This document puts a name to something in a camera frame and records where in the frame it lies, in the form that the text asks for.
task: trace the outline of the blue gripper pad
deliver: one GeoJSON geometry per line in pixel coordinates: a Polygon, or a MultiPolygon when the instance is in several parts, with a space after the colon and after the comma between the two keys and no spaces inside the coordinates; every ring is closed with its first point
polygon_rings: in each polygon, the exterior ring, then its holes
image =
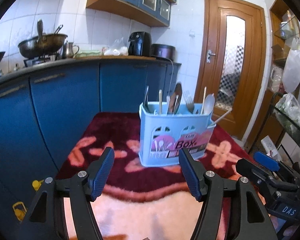
{"type": "Polygon", "coordinates": [[[197,201],[202,197],[200,181],[204,180],[205,168],[201,162],[195,161],[187,148],[179,150],[179,164],[186,179],[191,195],[197,201]]]}
{"type": "Polygon", "coordinates": [[[272,159],[268,155],[263,154],[262,152],[256,152],[253,155],[253,159],[270,171],[278,171],[280,169],[279,164],[276,160],[272,159]]]}
{"type": "Polygon", "coordinates": [[[93,165],[93,171],[89,173],[89,176],[93,176],[90,179],[91,199],[95,201],[102,193],[103,188],[106,185],[109,173],[114,163],[114,150],[111,147],[106,147],[102,155],[93,165]]]}

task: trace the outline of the white plastic bag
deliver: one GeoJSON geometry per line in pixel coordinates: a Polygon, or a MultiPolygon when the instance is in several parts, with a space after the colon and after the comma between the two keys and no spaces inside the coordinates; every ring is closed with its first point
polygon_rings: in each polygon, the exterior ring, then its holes
{"type": "Polygon", "coordinates": [[[104,52],[105,56],[128,56],[128,48],[121,39],[115,40],[115,42],[104,52]]]}
{"type": "Polygon", "coordinates": [[[289,51],[286,65],[284,67],[282,83],[284,90],[292,93],[300,83],[300,50],[289,51]]]}

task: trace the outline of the fork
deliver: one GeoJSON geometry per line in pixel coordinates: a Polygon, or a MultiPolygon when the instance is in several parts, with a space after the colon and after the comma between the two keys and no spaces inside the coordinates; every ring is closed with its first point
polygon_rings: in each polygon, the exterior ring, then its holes
{"type": "Polygon", "coordinates": [[[188,111],[193,114],[194,111],[194,102],[193,102],[193,98],[191,97],[189,91],[185,91],[184,93],[185,96],[185,102],[186,102],[186,107],[188,109],[188,111]]]}

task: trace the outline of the countertop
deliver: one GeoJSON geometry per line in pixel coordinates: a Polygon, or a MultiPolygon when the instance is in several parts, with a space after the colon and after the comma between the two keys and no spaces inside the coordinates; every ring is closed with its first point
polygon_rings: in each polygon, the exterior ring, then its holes
{"type": "MultiPolygon", "coordinates": [[[[0,78],[0,85],[11,81],[13,79],[22,77],[24,75],[29,75],[31,73],[42,71],[54,67],[59,67],[63,65],[76,65],[90,61],[134,61],[134,62],[144,62],[144,63],[161,63],[161,64],[170,64],[170,61],[165,59],[156,59],[154,57],[140,57],[140,56],[96,56],[96,57],[80,57],[80,58],[70,58],[70,59],[61,59],[46,63],[41,63],[35,66],[22,68],[17,71],[13,71],[11,73],[5,74],[0,78]]],[[[181,66],[181,63],[173,63],[175,66],[181,66]]]]}

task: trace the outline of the door frame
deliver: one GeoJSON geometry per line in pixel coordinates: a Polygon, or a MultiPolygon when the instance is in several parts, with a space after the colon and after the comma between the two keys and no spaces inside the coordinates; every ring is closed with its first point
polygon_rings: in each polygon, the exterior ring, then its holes
{"type": "MultiPolygon", "coordinates": [[[[238,2],[244,5],[248,5],[250,7],[253,7],[255,9],[258,9],[261,13],[261,19],[262,19],[262,48],[261,48],[261,61],[260,61],[260,67],[259,67],[259,72],[258,72],[258,81],[257,81],[257,87],[255,89],[254,95],[253,95],[253,99],[252,99],[252,104],[250,106],[249,109],[249,113],[248,116],[246,118],[246,120],[244,121],[244,128],[240,130],[239,133],[239,138],[242,138],[248,125],[249,122],[252,118],[252,114],[253,111],[256,107],[257,104],[257,99],[261,90],[261,84],[262,84],[262,80],[263,80],[263,72],[264,72],[264,68],[265,68],[265,64],[266,64],[266,17],[265,17],[265,11],[262,7],[253,4],[253,3],[249,3],[247,1],[244,0],[228,0],[228,1],[232,1],[232,2],[238,2]]],[[[197,79],[197,85],[195,88],[195,94],[194,94],[194,101],[196,103],[201,103],[202,99],[200,99],[200,92],[203,91],[204,86],[202,85],[202,81],[203,81],[203,73],[204,73],[204,66],[206,63],[206,54],[207,54],[207,46],[208,46],[208,33],[209,33],[209,20],[210,20],[210,15],[209,15],[209,6],[207,6],[209,4],[209,0],[204,0],[204,27],[203,27],[203,41],[202,41],[202,51],[201,51],[201,59],[200,59],[200,67],[199,67],[199,74],[198,74],[198,79],[197,79]]]]}

